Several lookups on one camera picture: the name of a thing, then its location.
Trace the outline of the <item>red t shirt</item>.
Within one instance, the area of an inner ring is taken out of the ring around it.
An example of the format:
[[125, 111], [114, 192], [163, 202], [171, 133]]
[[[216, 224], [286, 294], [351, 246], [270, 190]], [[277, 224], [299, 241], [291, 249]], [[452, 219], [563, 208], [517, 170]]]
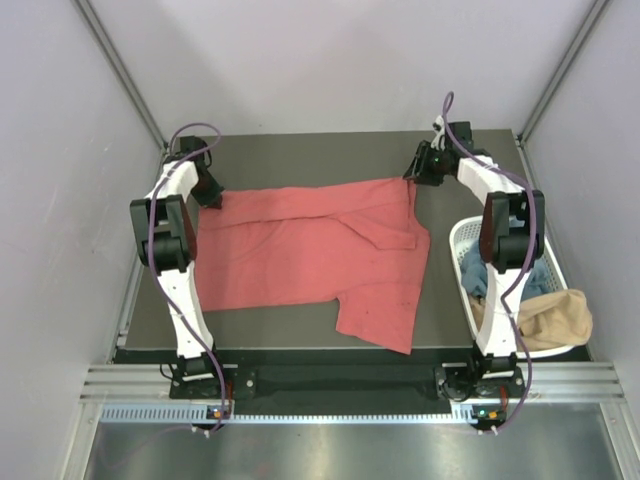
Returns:
[[336, 330], [408, 354], [430, 249], [402, 178], [230, 191], [199, 213], [205, 312], [336, 300]]

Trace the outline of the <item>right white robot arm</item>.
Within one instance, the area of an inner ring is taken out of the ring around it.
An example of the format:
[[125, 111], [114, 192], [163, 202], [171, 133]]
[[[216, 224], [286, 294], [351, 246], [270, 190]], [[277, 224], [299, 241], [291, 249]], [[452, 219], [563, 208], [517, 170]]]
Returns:
[[434, 139], [419, 143], [404, 178], [439, 186], [451, 176], [482, 202], [478, 247], [488, 285], [466, 380], [474, 393], [487, 396], [517, 375], [517, 347], [524, 344], [517, 315], [530, 271], [544, 253], [544, 195], [476, 149], [468, 122], [439, 116], [433, 129]]

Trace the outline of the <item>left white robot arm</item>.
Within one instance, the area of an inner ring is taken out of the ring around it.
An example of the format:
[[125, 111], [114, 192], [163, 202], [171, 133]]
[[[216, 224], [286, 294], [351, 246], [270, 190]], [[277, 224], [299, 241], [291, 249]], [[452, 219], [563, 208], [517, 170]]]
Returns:
[[219, 209], [224, 188], [209, 167], [211, 147], [196, 136], [179, 140], [163, 161], [150, 193], [129, 206], [138, 257], [167, 303], [177, 341], [173, 381], [192, 381], [205, 396], [226, 387], [227, 374], [215, 358], [215, 340], [205, 324], [196, 292], [197, 241], [187, 203]]

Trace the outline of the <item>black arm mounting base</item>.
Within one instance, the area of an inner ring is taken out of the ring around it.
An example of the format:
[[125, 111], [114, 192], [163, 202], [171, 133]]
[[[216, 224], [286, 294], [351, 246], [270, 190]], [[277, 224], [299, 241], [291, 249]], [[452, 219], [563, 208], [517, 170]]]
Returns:
[[417, 349], [408, 355], [376, 349], [222, 350], [217, 353], [233, 398], [278, 392], [414, 392], [435, 399], [442, 388], [474, 394], [488, 383], [522, 379], [514, 355], [472, 349]]

